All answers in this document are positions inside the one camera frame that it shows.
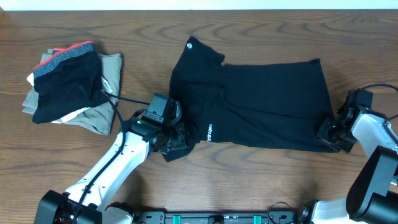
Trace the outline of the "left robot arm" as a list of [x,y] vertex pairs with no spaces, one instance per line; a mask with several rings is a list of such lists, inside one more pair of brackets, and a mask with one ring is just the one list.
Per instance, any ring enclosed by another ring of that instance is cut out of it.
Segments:
[[134,213],[110,201],[129,174],[152,152],[167,155],[188,148],[188,129],[137,117],[125,120],[107,153],[77,183],[60,194],[49,190],[40,200],[35,223],[134,223]]

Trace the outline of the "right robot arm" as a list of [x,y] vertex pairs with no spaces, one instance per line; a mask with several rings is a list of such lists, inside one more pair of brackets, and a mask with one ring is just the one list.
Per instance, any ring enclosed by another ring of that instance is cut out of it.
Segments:
[[351,133],[368,161],[345,198],[318,201],[310,223],[397,224],[397,136],[383,114],[360,112]]

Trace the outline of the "black pants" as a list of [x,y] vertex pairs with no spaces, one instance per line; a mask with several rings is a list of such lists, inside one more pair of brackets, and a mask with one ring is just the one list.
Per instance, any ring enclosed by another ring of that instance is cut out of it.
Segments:
[[172,71],[169,95],[182,107],[190,146],[232,142],[330,153],[317,138],[333,116],[321,61],[231,65],[191,37]]

